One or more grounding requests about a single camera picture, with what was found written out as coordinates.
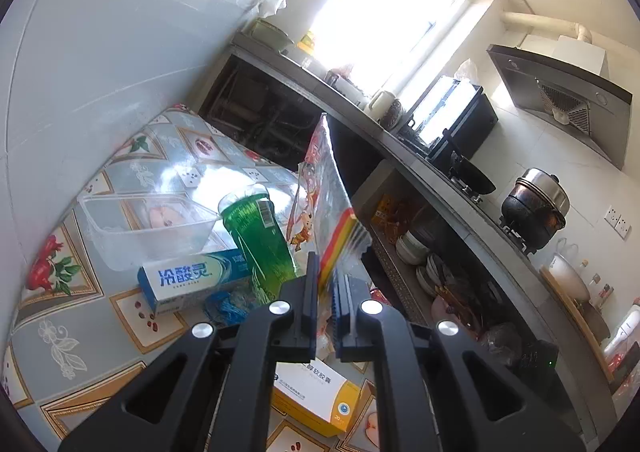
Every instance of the barcode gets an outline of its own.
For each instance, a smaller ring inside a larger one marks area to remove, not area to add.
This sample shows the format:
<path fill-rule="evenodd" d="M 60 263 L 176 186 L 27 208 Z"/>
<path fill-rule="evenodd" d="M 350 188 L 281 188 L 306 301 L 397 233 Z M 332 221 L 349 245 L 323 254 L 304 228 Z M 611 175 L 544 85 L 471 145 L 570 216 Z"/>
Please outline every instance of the barcode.
<path fill-rule="evenodd" d="M 258 210 L 260 210 L 260 216 L 262 217 L 262 224 L 265 228 L 271 228 L 276 223 L 273 222 L 273 216 L 271 215 L 271 209 L 269 208 L 268 199 L 258 199 L 256 201 Z"/>

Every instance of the toothpaste box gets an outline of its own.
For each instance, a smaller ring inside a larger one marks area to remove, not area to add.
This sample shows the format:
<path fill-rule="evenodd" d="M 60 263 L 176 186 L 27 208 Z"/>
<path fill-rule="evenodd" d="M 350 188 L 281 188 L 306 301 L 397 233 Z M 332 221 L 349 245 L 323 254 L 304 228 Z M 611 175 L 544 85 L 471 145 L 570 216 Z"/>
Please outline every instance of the toothpaste box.
<path fill-rule="evenodd" d="M 138 270 L 138 282 L 155 315 L 201 304 L 221 289 L 231 289 L 251 272 L 235 248 L 151 262 Z"/>
<path fill-rule="evenodd" d="M 360 389 L 320 360 L 276 364 L 271 403 L 326 437 L 345 432 Z"/>

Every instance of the range hood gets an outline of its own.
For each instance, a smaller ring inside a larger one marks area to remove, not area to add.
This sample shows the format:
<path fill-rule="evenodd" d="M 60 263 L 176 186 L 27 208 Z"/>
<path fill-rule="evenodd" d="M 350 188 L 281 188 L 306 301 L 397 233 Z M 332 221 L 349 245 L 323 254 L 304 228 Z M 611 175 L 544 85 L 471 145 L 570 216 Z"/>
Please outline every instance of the range hood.
<path fill-rule="evenodd" d="M 531 51 L 491 45 L 487 53 L 516 107 L 625 164 L 632 95 L 590 71 Z"/>

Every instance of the wall socket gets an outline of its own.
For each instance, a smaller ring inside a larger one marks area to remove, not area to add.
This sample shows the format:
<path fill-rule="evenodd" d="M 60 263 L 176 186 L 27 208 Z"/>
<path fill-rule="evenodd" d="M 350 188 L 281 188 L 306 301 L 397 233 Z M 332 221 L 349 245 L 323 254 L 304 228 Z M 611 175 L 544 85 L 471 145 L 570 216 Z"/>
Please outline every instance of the wall socket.
<path fill-rule="evenodd" d="M 618 212 L 613 206 L 609 205 L 609 210 L 607 210 L 607 213 L 604 214 L 604 219 L 607 223 L 615 228 L 621 215 L 622 214 Z"/>
<path fill-rule="evenodd" d="M 614 228 L 615 231 L 620 235 L 620 237 L 625 239 L 626 235 L 629 233 L 631 225 L 627 223 L 622 217 L 620 217 Z"/>

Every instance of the white tiled wall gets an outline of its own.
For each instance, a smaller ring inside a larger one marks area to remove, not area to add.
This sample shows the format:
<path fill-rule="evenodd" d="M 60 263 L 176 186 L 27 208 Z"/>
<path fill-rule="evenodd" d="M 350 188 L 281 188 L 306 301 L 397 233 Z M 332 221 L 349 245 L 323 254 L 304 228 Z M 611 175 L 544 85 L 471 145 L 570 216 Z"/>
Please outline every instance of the white tiled wall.
<path fill-rule="evenodd" d="M 254 0 L 14 0 L 0 24 L 0 349 L 24 274 L 81 186 L 185 99 Z"/>
<path fill-rule="evenodd" d="M 549 42 L 530 36 L 522 47 L 549 55 L 548 49 L 552 49 Z M 614 287 L 603 310 L 613 332 L 634 298 L 640 296 L 639 183 L 558 128 L 516 109 L 495 69 L 492 66 L 483 69 L 482 84 L 498 115 L 498 123 L 472 162 L 496 185 L 496 191 L 489 196 L 490 207 L 495 212 L 500 209 L 515 179 L 529 167 L 559 177 L 571 203 L 566 227 L 531 261 L 536 267 L 546 264 L 560 237 L 578 244 L 578 262 L 589 260 L 583 279 L 589 282 L 598 273 L 603 281 L 601 286 L 608 282 Z M 630 92 L 637 92 L 640 98 L 640 89 L 633 89 L 632 82 L 616 81 L 615 74 L 610 74 L 610 78 Z M 632 225 L 625 241 L 603 219 L 610 204 L 620 209 Z"/>

